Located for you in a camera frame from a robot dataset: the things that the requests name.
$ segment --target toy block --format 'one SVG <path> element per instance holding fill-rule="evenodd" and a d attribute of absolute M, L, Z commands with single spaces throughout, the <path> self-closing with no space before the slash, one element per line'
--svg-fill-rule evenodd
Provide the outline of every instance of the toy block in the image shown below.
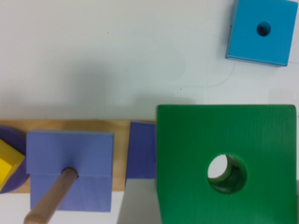
<path fill-rule="evenodd" d="M 78 172 L 58 210 L 110 212 L 113 133 L 34 130 L 27 134 L 31 208 L 65 168 Z"/>
<path fill-rule="evenodd" d="M 235 0 L 226 58 L 287 66 L 298 3 Z"/>
<path fill-rule="evenodd" d="M 296 117 L 293 105 L 160 105 L 163 224 L 296 224 Z M 209 178 L 219 155 L 226 171 Z"/>
<path fill-rule="evenodd" d="M 0 139 L 6 144 L 26 156 L 26 137 L 18 130 L 0 125 Z M 26 173 L 26 160 L 23 160 L 18 169 L 8 179 L 7 183 L 0 190 L 0 194 L 11 192 L 22 186 L 29 175 Z"/>
<path fill-rule="evenodd" d="M 131 122 L 126 179 L 156 178 L 156 125 Z"/>
<path fill-rule="evenodd" d="M 0 139 L 0 190 L 17 171 L 25 157 Z"/>

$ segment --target yellow block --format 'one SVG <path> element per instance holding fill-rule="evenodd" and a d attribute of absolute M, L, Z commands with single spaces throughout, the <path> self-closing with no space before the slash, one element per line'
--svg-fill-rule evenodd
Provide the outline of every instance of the yellow block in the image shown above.
<path fill-rule="evenodd" d="M 0 190 L 17 171 L 25 157 L 0 139 Z"/>

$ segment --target purple block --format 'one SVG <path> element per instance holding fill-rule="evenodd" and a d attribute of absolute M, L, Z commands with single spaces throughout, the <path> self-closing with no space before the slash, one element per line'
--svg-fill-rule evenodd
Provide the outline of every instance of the purple block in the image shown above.
<path fill-rule="evenodd" d="M 63 169 L 78 179 L 59 210 L 110 212 L 113 133 L 34 130 L 27 134 L 27 171 L 31 207 L 42 198 Z"/>
<path fill-rule="evenodd" d="M 18 130 L 8 126 L 0 125 L 0 139 L 26 156 L 26 137 Z M 19 188 L 26 182 L 28 177 L 29 175 L 26 172 L 26 160 L 24 160 L 19 166 L 18 170 L 4 185 L 4 187 L 0 191 L 0 194 L 8 193 Z"/>
<path fill-rule="evenodd" d="M 27 172 L 59 175 L 72 167 L 79 175 L 111 176 L 114 133 L 34 130 L 27 134 Z"/>
<path fill-rule="evenodd" d="M 31 175 L 31 208 L 52 186 L 58 175 Z M 112 176 L 80 176 L 58 210 L 110 212 Z"/>
<path fill-rule="evenodd" d="M 156 125 L 131 122 L 127 174 L 128 178 L 156 178 Z"/>

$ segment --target hole in green block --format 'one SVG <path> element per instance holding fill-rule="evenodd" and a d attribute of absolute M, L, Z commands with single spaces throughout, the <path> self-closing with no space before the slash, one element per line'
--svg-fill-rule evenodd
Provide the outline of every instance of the hole in green block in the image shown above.
<path fill-rule="evenodd" d="M 208 182 L 213 189 L 220 193 L 233 194 L 243 189 L 246 185 L 246 168 L 239 158 L 232 155 L 220 155 L 219 157 L 223 156 L 225 156 L 227 160 L 225 171 L 218 177 L 210 177 L 208 174 Z M 213 161 L 219 161 L 219 157 L 216 157 Z M 210 170 L 211 165 L 216 166 L 217 164 L 215 163 L 216 162 L 210 163 L 208 170 Z"/>
<path fill-rule="evenodd" d="M 271 26 L 270 23 L 267 21 L 262 21 L 260 24 L 258 24 L 257 32 L 261 36 L 267 36 L 270 34 Z"/>
<path fill-rule="evenodd" d="M 224 174 L 227 167 L 227 158 L 225 155 L 216 157 L 208 166 L 207 177 L 217 178 Z"/>

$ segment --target light blue block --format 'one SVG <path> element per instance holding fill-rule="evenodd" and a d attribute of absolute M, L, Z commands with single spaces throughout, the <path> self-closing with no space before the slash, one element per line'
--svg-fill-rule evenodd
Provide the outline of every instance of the light blue block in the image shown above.
<path fill-rule="evenodd" d="M 298 3 L 235 0 L 226 58 L 287 66 Z"/>

